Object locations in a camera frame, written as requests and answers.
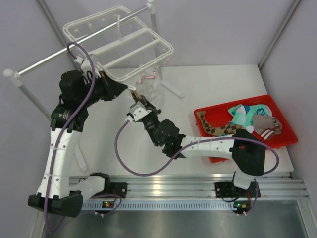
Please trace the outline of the brown argyle sock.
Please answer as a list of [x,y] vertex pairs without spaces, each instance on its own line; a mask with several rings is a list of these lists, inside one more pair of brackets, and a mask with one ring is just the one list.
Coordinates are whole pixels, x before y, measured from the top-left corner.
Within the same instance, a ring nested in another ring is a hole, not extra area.
[[131,91],[131,96],[133,98],[133,100],[137,103],[137,102],[140,102],[142,103],[143,105],[146,103],[145,102],[145,97],[144,95],[140,94],[138,91],[134,90],[134,91]]
[[199,111],[196,112],[198,119],[201,123],[203,128],[203,132],[211,136],[227,136],[236,134],[239,129],[245,130],[242,125],[234,124],[234,123],[227,123],[226,125],[214,127],[206,120],[206,111]]

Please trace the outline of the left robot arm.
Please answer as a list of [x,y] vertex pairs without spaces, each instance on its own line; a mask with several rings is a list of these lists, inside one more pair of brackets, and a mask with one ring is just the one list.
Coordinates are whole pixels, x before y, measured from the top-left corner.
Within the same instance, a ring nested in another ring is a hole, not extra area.
[[128,87],[110,79],[103,71],[92,79],[77,70],[61,76],[59,104],[51,115],[51,145],[46,169],[36,194],[29,196],[28,205],[46,214],[75,218],[83,203],[95,195],[106,197],[112,191],[108,174],[92,173],[87,179],[70,187],[69,179],[75,148],[88,118],[88,107],[112,101]]

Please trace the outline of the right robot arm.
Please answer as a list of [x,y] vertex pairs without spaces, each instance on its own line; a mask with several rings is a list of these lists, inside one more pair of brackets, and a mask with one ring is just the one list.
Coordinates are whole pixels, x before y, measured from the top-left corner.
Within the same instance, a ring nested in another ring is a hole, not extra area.
[[144,95],[131,93],[135,104],[130,108],[134,122],[141,122],[156,147],[172,158],[199,156],[220,157],[232,160],[237,165],[231,191],[244,196],[255,177],[264,175],[265,147],[245,129],[234,129],[226,136],[194,137],[180,133],[180,129],[169,119],[160,121],[161,113]]

